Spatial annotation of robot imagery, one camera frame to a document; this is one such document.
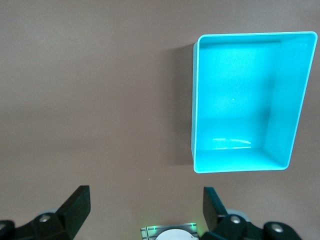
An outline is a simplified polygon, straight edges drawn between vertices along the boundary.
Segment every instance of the black mechanical arm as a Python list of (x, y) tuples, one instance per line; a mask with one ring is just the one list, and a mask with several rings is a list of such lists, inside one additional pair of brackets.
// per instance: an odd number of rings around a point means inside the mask
[(90, 209), (89, 186), (79, 186), (55, 213), (43, 213), (18, 228), (11, 220), (0, 220), (0, 240), (72, 240)]
[(213, 187), (203, 191), (203, 215), (209, 231), (200, 240), (302, 240), (288, 225), (269, 221), (263, 229), (236, 214), (228, 214)]

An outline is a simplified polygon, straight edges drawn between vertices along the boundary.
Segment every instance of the cyan plastic bin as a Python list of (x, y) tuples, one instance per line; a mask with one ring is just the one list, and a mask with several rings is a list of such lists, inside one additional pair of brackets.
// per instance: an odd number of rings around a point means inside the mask
[(315, 32), (203, 35), (193, 48), (197, 173), (289, 166)]

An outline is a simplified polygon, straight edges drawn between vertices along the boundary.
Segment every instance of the plastic tray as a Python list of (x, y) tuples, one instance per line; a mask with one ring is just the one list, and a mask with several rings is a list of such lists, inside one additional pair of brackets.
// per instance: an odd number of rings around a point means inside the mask
[(315, 32), (203, 35), (193, 47), (197, 173), (289, 166)]

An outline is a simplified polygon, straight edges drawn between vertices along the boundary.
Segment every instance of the brown table surface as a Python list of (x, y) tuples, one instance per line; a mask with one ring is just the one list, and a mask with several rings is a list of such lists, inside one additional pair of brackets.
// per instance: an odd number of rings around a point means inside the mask
[(0, 219), (22, 225), (90, 185), (76, 240), (140, 240), (226, 207), (320, 237), (320, 52), (284, 171), (196, 174), (192, 45), (203, 34), (315, 31), (318, 0), (0, 2)]

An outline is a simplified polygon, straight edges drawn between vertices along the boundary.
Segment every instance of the white round sensor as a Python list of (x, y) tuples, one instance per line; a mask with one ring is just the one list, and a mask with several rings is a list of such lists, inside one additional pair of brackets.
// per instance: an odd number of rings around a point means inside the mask
[(170, 229), (162, 232), (155, 240), (199, 240), (182, 229)]

